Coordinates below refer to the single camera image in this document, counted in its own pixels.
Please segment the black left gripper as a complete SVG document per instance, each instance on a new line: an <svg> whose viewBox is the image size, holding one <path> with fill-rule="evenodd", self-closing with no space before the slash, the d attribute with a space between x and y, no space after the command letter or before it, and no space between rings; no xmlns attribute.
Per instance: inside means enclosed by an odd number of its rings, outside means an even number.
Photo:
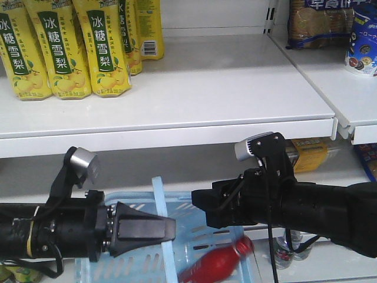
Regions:
<svg viewBox="0 0 377 283"><path fill-rule="evenodd" d="M103 191L90 190L84 198L69 198L57 210L55 243L63 258L88 258L99 261L102 244L110 240L113 257L145 246L176 238L176 221L153 215L117 202L111 223Z"/></svg>

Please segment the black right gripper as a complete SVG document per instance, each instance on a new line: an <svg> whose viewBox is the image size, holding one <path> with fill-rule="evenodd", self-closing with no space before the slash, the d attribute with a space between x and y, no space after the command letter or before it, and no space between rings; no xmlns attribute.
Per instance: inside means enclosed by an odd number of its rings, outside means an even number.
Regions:
<svg viewBox="0 0 377 283"><path fill-rule="evenodd" d="M212 228L258 223L282 227L277 198L281 179L279 170L247 169L235 179L212 183L211 189L192 191L191 201Z"/></svg>

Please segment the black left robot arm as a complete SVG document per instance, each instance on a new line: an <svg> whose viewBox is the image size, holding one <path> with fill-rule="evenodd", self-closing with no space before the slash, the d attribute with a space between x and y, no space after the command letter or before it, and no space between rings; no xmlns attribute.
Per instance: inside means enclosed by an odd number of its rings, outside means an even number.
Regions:
<svg viewBox="0 0 377 283"><path fill-rule="evenodd" d="M1 204L1 258L88 258L103 252L118 257L137 248L172 241L176 222L131 208L106 205L104 193L91 190L84 198L60 203Z"/></svg>

